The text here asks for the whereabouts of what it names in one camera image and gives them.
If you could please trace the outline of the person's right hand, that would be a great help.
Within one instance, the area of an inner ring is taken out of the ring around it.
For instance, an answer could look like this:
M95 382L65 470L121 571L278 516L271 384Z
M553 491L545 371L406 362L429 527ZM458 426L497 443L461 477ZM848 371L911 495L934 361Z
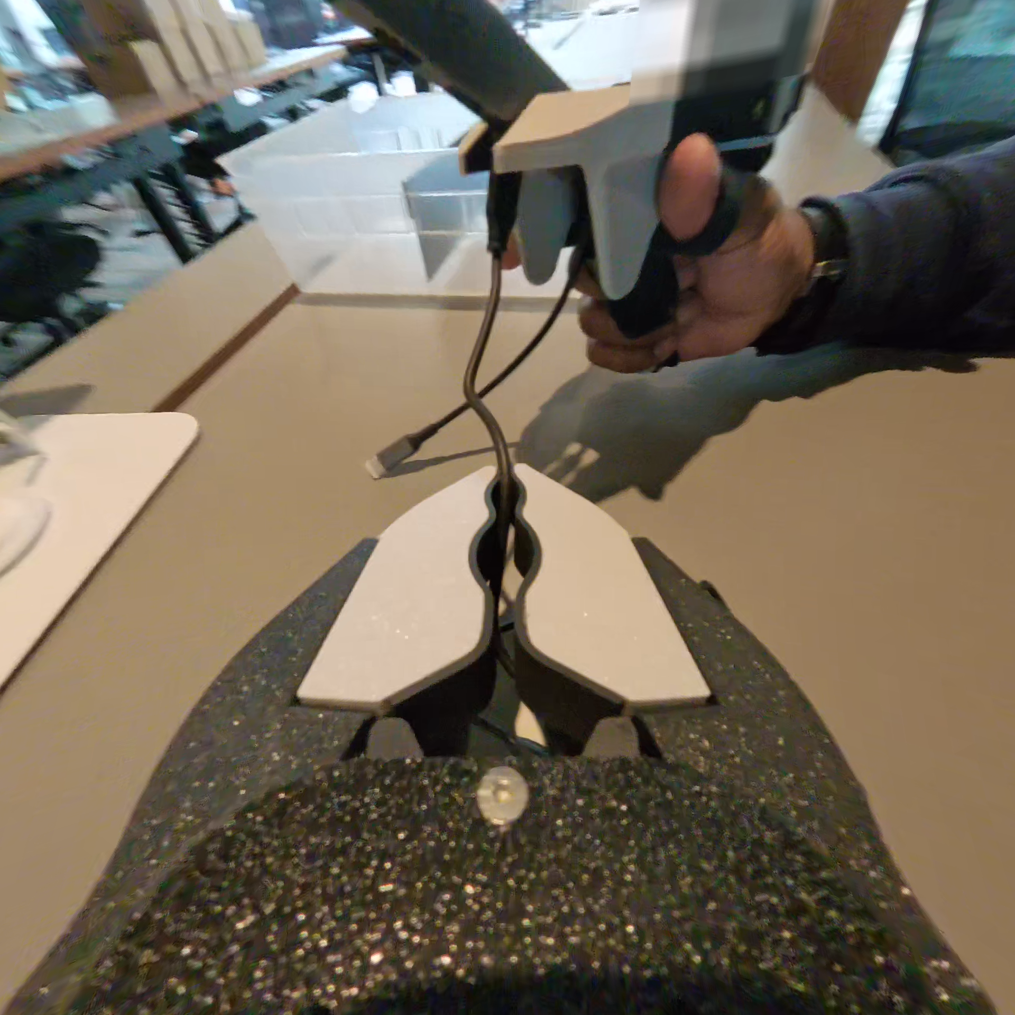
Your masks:
M596 282L579 280L579 327L591 363L642 373L672 359L708 360L748 348L807 290L814 238L803 215L754 175L727 241L703 257L675 255L672 263L679 286L675 315L635 339L616 327Z

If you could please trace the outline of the person's right forearm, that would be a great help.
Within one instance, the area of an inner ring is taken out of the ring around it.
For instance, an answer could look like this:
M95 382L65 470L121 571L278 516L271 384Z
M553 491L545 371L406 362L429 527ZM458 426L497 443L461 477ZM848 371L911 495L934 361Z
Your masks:
M846 280L820 325L803 297L755 342L789 354L852 346L994 355L1014 350L1014 139L912 163L825 199L849 241Z

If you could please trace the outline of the stack of cardboard boxes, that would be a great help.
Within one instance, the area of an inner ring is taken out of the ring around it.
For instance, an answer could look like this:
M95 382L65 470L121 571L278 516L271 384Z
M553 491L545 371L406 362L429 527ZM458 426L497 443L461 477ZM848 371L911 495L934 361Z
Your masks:
M216 1L66 2L60 32L107 99L202 93L268 61L252 15Z

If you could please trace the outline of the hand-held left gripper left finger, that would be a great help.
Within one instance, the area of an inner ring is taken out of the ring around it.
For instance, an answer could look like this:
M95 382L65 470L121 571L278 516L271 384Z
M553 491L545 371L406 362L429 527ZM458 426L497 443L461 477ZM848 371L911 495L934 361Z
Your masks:
M304 707L402 719L426 755L465 752L490 701L497 616L481 569L495 536L486 465L437 490L376 540L296 692Z

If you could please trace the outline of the black mesh office chair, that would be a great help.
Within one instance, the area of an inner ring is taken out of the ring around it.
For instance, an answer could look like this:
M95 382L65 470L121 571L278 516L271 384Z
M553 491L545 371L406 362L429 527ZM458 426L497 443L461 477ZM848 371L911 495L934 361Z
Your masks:
M1014 2L928 2L880 151L903 166L1012 134Z

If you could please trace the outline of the wooden support post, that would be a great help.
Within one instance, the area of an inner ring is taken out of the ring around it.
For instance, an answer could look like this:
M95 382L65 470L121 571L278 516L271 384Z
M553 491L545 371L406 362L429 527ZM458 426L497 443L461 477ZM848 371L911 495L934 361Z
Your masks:
M909 1L829 2L809 83L843 118L858 123Z

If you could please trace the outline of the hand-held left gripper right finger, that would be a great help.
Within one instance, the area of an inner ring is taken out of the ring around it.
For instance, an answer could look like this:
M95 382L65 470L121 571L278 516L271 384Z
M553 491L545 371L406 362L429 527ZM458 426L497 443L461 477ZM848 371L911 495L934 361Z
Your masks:
M709 703L628 531L528 465L516 482L515 679L550 745L579 755L604 719Z

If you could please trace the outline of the wooden top office desk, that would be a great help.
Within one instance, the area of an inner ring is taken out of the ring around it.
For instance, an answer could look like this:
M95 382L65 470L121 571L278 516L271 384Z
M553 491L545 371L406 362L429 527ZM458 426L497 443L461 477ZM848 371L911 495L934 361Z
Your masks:
M12 130L2 140L2 233L126 183L176 258L194 259L220 234L185 176L174 127L219 125L233 137L331 89L331 66L345 54L341 44L310 46L196 92L117 101L93 94L52 110L8 113L2 118L2 129Z

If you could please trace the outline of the clear plastic bin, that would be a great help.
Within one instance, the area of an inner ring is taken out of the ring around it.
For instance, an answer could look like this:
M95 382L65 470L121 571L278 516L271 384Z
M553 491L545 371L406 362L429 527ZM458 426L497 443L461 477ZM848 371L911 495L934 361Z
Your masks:
M457 152L476 122L446 94L342 100L220 162L313 301L481 309L487 177Z

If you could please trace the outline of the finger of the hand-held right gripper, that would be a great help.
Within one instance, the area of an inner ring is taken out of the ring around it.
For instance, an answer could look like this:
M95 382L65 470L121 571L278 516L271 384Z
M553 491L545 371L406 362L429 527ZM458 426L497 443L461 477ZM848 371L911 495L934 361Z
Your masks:
M558 143L506 143L504 130L476 122L459 140L464 175L488 174L487 246L505 252L512 239L528 284L547 284L564 250L584 235L584 183L576 157Z
M651 162L666 146L672 95L632 84L536 95L503 135L506 143L558 143L576 157L585 186L599 286L608 298L633 285L651 229Z

